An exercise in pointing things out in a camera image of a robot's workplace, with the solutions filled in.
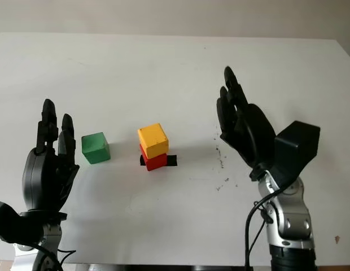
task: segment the robotic hand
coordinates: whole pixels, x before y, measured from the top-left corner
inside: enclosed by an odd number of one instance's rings
[[[58,139],[58,155],[53,142]],[[60,213],[80,168],[75,164],[76,141],[72,118],[65,114],[58,136],[55,105],[45,100],[38,123],[37,146],[27,157],[23,173],[23,194],[28,212],[17,214],[0,202],[0,239],[15,243],[12,271],[62,270],[57,259],[62,231]]]
[[[220,89],[217,113],[223,139],[252,168],[250,178],[259,182],[263,199],[246,221],[246,271],[250,270],[249,225],[265,204],[273,271],[315,271],[310,215],[303,201],[303,168],[317,155],[320,128],[294,121],[275,136],[270,122],[255,104],[248,104],[233,71],[225,68],[225,87]]]

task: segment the wooden block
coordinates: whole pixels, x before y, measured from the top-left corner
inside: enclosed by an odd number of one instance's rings
[[[141,150],[142,157],[143,157],[143,160],[145,161],[146,168],[148,171],[152,171],[156,168],[161,168],[167,164],[168,157],[166,154],[161,154],[161,155],[154,157],[152,159],[148,159],[146,157],[146,154],[145,154],[141,144],[140,144],[140,150]]]
[[[140,144],[148,159],[152,159],[169,151],[169,140],[160,123],[137,130]]]
[[[82,153],[90,164],[100,163],[111,158],[110,147],[104,134],[90,134],[81,138]]]

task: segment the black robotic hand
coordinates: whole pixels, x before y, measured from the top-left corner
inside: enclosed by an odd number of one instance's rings
[[[53,142],[58,140],[58,155]],[[43,104],[38,123],[37,146],[27,157],[23,173],[23,194],[28,212],[18,215],[0,202],[0,239],[7,243],[37,243],[43,225],[60,224],[67,215],[59,213],[80,168],[75,164],[76,141],[72,118],[65,114],[58,137],[55,105],[49,99]]]
[[[57,138],[58,156],[53,148]],[[75,148],[72,118],[63,116],[58,137],[55,105],[46,99],[38,123],[37,146],[28,154],[22,179],[28,210],[58,212],[62,208],[80,168],[75,165]]]
[[[236,149],[251,168],[271,164],[274,157],[273,127],[258,106],[247,102],[229,67],[225,68],[224,77],[227,89],[224,86],[220,89],[216,104],[222,131],[220,138]]]
[[[289,185],[317,155],[320,128],[294,121],[275,136],[262,110],[247,102],[229,67],[225,68],[224,77],[227,89],[224,86],[220,89],[216,104],[220,138],[252,168],[252,181],[269,170],[279,186]]]

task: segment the black marker stain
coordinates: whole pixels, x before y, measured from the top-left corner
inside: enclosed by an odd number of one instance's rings
[[[219,190],[220,190],[222,187],[223,187],[223,185],[218,186],[218,187],[216,188],[216,190],[218,190],[218,192],[219,192]]]

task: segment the white table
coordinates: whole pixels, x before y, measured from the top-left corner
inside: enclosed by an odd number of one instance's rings
[[[350,264],[350,58],[331,40],[2,33],[0,200],[25,211],[22,172],[51,98],[59,123],[74,119],[81,166],[62,209],[60,248],[78,249],[71,262],[242,265],[245,219],[260,196],[218,137],[226,65],[276,132],[294,120],[321,127],[318,156],[301,174],[317,264]],[[147,172],[137,129],[156,122],[179,166]],[[112,159],[89,165],[80,138],[96,132]],[[0,259],[13,257],[0,241]],[[264,232],[251,263],[269,260]]]

